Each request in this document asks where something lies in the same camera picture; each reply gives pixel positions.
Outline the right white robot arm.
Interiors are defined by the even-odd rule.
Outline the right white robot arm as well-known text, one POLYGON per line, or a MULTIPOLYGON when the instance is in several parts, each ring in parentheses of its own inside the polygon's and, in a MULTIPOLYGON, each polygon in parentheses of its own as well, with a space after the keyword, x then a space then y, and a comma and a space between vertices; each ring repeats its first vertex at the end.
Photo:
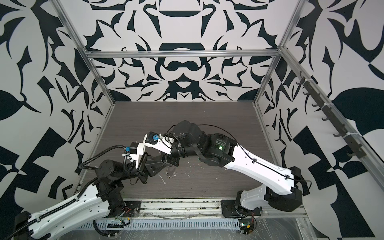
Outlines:
POLYGON ((260 182, 255 189, 237 193, 233 208, 238 215, 251 215, 263 207, 292 212, 302 205, 299 168, 276 166, 247 151, 234 137, 206 134, 200 127, 182 121, 160 136, 158 143, 165 146, 164 153, 171 159, 195 156, 208 166, 233 170, 260 182))

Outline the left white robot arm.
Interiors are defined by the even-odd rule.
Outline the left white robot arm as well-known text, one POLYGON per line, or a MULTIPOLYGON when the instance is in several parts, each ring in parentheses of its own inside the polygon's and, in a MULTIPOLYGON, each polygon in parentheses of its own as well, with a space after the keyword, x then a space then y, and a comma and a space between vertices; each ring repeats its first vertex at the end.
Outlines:
POLYGON ((8 240, 56 240, 74 229, 101 218, 124 215, 126 203, 120 191, 123 180, 136 178, 146 184, 172 159, 168 154, 152 157, 144 153, 138 161, 103 161, 95 169, 96 177, 79 193, 43 211, 24 211, 15 218, 14 231, 8 240))

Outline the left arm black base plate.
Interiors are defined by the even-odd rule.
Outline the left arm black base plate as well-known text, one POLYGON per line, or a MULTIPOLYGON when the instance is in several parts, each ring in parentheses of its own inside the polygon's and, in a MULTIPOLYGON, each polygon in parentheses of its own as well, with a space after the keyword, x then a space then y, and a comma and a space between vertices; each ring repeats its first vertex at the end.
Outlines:
POLYGON ((125 201, 126 206, 123 208, 123 217, 135 217, 141 212, 141 201, 125 201))

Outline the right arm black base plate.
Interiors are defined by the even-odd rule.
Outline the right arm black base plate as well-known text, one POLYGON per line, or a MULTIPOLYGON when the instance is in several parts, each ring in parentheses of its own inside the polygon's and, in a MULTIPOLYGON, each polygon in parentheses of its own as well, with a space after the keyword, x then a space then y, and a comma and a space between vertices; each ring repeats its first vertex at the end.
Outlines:
POLYGON ((246 211, 236 200, 221 200, 222 215, 225 218, 245 218, 246 211))

